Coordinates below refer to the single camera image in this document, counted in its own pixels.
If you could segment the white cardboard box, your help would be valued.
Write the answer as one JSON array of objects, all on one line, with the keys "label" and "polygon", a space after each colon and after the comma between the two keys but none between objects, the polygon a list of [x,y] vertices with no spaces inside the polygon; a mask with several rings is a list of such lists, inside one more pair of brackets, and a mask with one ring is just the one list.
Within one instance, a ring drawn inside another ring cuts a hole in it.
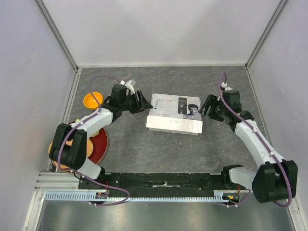
[{"label": "white cardboard box", "polygon": [[198,112],[201,99],[198,97],[167,94],[152,94],[151,105],[146,118],[146,127],[152,131],[178,134],[202,134],[203,121]]}]

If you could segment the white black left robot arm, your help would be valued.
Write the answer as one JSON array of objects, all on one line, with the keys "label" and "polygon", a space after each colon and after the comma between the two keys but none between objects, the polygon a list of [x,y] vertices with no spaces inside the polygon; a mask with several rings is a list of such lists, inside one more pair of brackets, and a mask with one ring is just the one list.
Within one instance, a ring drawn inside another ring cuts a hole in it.
[{"label": "white black left robot arm", "polygon": [[61,123],[55,132],[49,158],[89,178],[95,189],[105,185],[104,168],[87,158],[87,140],[95,132],[115,122],[124,111],[132,114],[152,109],[140,90],[122,84],[113,86],[111,95],[92,114],[79,122]]}]

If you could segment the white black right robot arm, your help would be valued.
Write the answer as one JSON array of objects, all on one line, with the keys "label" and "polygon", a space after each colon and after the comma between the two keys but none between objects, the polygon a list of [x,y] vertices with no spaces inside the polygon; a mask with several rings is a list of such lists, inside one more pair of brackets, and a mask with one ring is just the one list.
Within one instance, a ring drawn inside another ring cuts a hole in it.
[{"label": "white black right robot arm", "polygon": [[274,202],[288,207],[296,195],[298,166],[278,154],[260,132],[252,114],[242,110],[239,91],[225,90],[219,96],[208,95],[199,113],[225,122],[246,145],[258,167],[257,172],[241,165],[224,167],[221,186],[229,190],[238,184],[251,190],[260,203]]}]

